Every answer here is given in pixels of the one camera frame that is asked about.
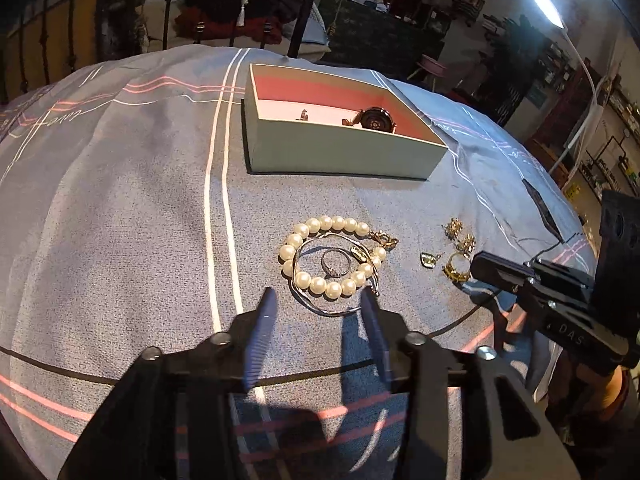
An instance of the watch face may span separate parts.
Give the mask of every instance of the watch face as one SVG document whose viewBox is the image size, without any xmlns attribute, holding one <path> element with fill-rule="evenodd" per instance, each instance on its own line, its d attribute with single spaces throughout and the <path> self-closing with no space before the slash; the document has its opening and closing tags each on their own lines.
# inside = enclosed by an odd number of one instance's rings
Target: watch face
<svg viewBox="0 0 640 480">
<path fill-rule="evenodd" d="M 394 122 L 389 112 L 384 108 L 369 108 L 362 113 L 360 123 L 368 130 L 392 133 Z"/>
</svg>

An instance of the screw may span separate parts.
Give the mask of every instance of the screw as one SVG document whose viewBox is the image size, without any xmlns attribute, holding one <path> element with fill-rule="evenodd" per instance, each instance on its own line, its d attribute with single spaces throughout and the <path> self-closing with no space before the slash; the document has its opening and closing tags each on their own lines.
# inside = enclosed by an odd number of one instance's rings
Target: screw
<svg viewBox="0 0 640 480">
<path fill-rule="evenodd" d="M 228 332 L 217 332 L 212 335 L 209 340 L 216 346 L 224 346 L 231 343 L 231 336 Z"/>
<path fill-rule="evenodd" d="M 491 361 L 498 357 L 496 351 L 490 346 L 481 346 L 476 350 L 476 355 L 484 361 Z"/>
<path fill-rule="evenodd" d="M 409 332 L 404 336 L 404 340 L 412 346 L 420 346 L 427 342 L 427 336 L 421 332 Z"/>
<path fill-rule="evenodd" d="M 149 346 L 142 351 L 141 356 L 145 361 L 155 361 L 162 356 L 162 351 L 155 346 Z"/>
</svg>

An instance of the pink stool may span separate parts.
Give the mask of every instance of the pink stool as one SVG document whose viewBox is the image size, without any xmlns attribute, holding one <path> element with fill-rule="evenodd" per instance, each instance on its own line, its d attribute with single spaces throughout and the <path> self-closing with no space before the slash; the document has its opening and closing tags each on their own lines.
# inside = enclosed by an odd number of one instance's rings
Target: pink stool
<svg viewBox="0 0 640 480">
<path fill-rule="evenodd" d="M 422 54 L 422 59 L 416 63 L 416 65 L 418 68 L 407 78 L 407 80 L 417 76 L 422 70 L 424 70 L 427 73 L 427 81 L 431 77 L 431 91 L 435 92 L 436 79 L 444 76 L 447 71 L 447 67 L 441 65 L 435 59 L 427 56 L 426 54 Z"/>
</svg>

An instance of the open box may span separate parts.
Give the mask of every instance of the open box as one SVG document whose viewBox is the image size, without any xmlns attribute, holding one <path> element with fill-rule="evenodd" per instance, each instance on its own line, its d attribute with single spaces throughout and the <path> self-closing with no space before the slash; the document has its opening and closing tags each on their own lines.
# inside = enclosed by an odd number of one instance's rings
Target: open box
<svg viewBox="0 0 640 480">
<path fill-rule="evenodd" d="M 389 112 L 393 133 L 343 126 L 361 109 Z M 301 121 L 306 110 L 308 121 Z M 251 64 L 246 140 L 257 173 L 338 173 L 427 179 L 447 145 L 386 88 L 347 77 Z"/>
</svg>

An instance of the jewelry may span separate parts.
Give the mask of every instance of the jewelry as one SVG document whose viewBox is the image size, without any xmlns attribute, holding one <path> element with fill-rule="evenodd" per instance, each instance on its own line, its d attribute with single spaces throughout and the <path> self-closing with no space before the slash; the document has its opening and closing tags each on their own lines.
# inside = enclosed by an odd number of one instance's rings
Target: jewelry
<svg viewBox="0 0 640 480">
<path fill-rule="evenodd" d="M 449 258 L 447 265 L 442 267 L 442 270 L 444 270 L 446 277 L 454 283 L 468 282 L 469 279 L 471 279 L 471 272 L 469 270 L 467 272 L 459 272 L 452 264 L 453 258 L 456 256 L 462 256 L 465 260 L 469 260 L 469 258 L 464 253 L 453 253 Z"/>
<path fill-rule="evenodd" d="M 444 234 L 447 235 L 449 240 L 455 240 L 462 232 L 462 222 L 460 218 L 452 218 L 447 225 L 442 226 L 444 228 Z"/>
<path fill-rule="evenodd" d="M 324 234 L 310 237 L 319 231 L 326 231 Z M 349 238 L 347 235 L 335 232 L 345 231 L 347 234 L 355 234 L 360 238 L 370 238 L 377 241 L 380 246 L 372 250 L 358 240 Z M 352 272 L 348 277 L 340 283 L 327 283 L 324 278 L 316 276 L 314 278 L 308 272 L 298 270 L 298 259 L 301 251 L 309 242 L 321 240 L 329 236 L 336 236 L 347 240 L 352 245 L 353 250 L 357 248 L 356 259 L 360 263 L 357 270 Z M 373 293 L 378 296 L 378 269 L 382 265 L 382 261 L 386 258 L 386 248 L 392 249 L 398 244 L 396 238 L 392 238 L 385 232 L 371 232 L 370 227 L 365 222 L 358 222 L 353 218 L 342 218 L 341 216 L 330 217 L 323 215 L 319 218 L 309 218 L 305 223 L 296 224 L 293 232 L 287 236 L 285 244 L 280 247 L 278 256 L 283 261 L 282 273 L 289 280 L 289 288 L 294 296 L 296 296 L 309 310 L 320 316 L 339 317 L 346 316 L 352 312 L 357 312 L 360 306 L 353 306 L 341 312 L 329 312 L 314 305 L 311 297 L 304 292 L 309 291 L 316 295 L 324 294 L 328 300 L 336 300 L 340 296 L 352 296 L 357 288 L 364 286 L 368 279 L 371 279 L 371 288 Z M 341 278 L 346 276 L 351 267 L 344 274 L 339 274 L 331 267 L 325 266 L 324 256 L 329 252 L 339 252 L 348 257 L 348 252 L 344 249 L 329 249 L 325 251 L 321 259 L 323 270 L 332 278 Z"/>
<path fill-rule="evenodd" d="M 471 258 L 471 255 L 476 250 L 476 237 L 472 234 L 465 235 L 462 240 L 456 241 L 456 249 L 467 258 Z"/>
<path fill-rule="evenodd" d="M 327 254 L 330 253 L 338 253 L 344 256 L 347 259 L 347 270 L 345 270 L 344 272 L 338 272 L 333 267 L 329 267 L 326 264 L 324 258 L 327 256 Z M 346 276 L 351 271 L 351 259 L 349 257 L 349 253 L 340 248 L 327 249 L 324 253 L 322 253 L 322 258 L 320 258 L 320 265 L 322 267 L 322 270 L 324 270 L 324 273 L 330 278 L 341 278 L 343 276 Z"/>
<path fill-rule="evenodd" d="M 367 130 L 376 130 L 390 134 L 396 131 L 396 123 L 391 118 L 391 114 L 384 108 L 372 107 L 367 110 L 360 110 L 353 120 L 342 120 L 342 126 L 353 126 L 358 123 L 362 124 L 362 127 Z"/>
<path fill-rule="evenodd" d="M 422 263 L 422 266 L 426 267 L 427 269 L 435 269 L 436 263 L 443 256 L 444 256 L 444 253 L 440 253 L 440 254 L 421 253 L 420 262 Z"/>
</svg>

